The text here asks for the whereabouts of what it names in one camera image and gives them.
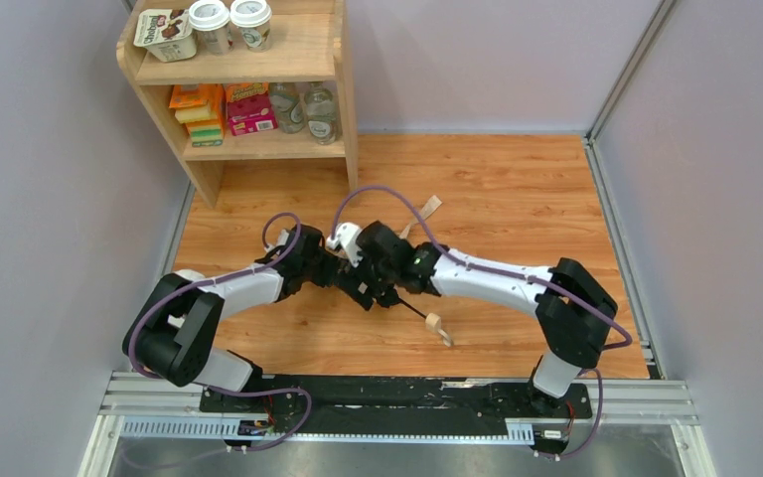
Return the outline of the beige folding umbrella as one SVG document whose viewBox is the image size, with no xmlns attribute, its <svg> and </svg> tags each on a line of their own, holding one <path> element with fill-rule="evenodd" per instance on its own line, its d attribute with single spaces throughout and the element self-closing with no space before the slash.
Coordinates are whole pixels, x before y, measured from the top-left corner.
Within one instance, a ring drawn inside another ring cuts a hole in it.
<svg viewBox="0 0 763 477">
<path fill-rule="evenodd" d="M 346 206 L 345 204 L 341 204 L 341 206 L 339 207 L 336 213 L 335 219 L 333 220 L 333 225 L 329 235 L 335 231 L 335 228 L 338 224 L 348 223 L 348 222 L 340 221 L 340 214 L 342 213 L 345 206 Z M 397 235 L 401 239 L 407 240 L 406 232 L 403 232 L 401 234 L 397 233 Z M 414 245 L 412 246 L 415 248 L 414 255 L 412 259 L 410 260 L 410 263 L 406 266 L 406 269 L 404 270 L 402 274 L 401 281 L 399 285 L 396 287 L 396 289 L 398 293 L 400 290 L 404 290 L 407 293 L 413 294 L 413 295 L 430 294 L 433 296 L 437 296 L 439 292 L 437 291 L 436 287 L 431 284 L 430 278 L 433 274 L 433 265 L 436 264 L 437 260 L 439 259 L 441 255 L 441 252 L 436 250 L 434 246 L 429 242 L 424 242 L 418 246 L 414 246 Z M 336 286 L 344 292 L 345 292 L 345 274 L 349 272 L 356 274 L 356 269 L 354 267 L 351 267 L 350 264 L 345 265 L 338 276 L 338 281 Z M 451 347 L 454 345 L 451 335 L 446 330 L 443 329 L 442 319 L 438 314 L 423 313 L 419 311 L 418 309 L 416 309 L 411 304 L 407 303 L 402 297 L 401 299 L 404 301 L 404 303 L 400 305 L 405 306 L 410 311 L 416 313 L 418 317 L 422 318 L 426 329 L 430 331 L 431 333 L 439 336 L 441 342 L 445 346 Z"/>
</svg>

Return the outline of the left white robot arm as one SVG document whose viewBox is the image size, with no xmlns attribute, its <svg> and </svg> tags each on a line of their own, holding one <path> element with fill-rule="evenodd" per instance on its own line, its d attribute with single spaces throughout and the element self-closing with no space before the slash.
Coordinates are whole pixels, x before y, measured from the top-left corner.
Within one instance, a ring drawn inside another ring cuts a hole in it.
<svg viewBox="0 0 763 477">
<path fill-rule="evenodd" d="M 191 270 L 164 275 L 122 341 L 122 351 L 142 375 L 176 387 L 198 384 L 240 392 L 256 372 L 249 360 L 215 344 L 225 319 L 287 299 L 306 283 L 335 284 L 347 260 L 327 250 L 321 231 L 300 225 L 250 266 L 215 277 Z"/>
</svg>

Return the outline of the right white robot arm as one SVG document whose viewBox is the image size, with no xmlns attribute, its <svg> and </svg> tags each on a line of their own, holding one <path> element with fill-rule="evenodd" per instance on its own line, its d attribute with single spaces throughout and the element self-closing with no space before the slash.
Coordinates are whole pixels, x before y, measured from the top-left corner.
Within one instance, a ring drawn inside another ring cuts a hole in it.
<svg viewBox="0 0 763 477">
<path fill-rule="evenodd" d="M 535 318 L 546 349 L 531 377 L 533 388 L 562 398 L 583 371 L 596 368 L 618 305 L 578 261 L 554 266 L 510 264 L 467 254 L 430 237 L 420 245 L 375 221 L 332 227 L 326 245 L 345 255 L 375 292 L 400 287 L 410 294 L 467 297 Z"/>
</svg>

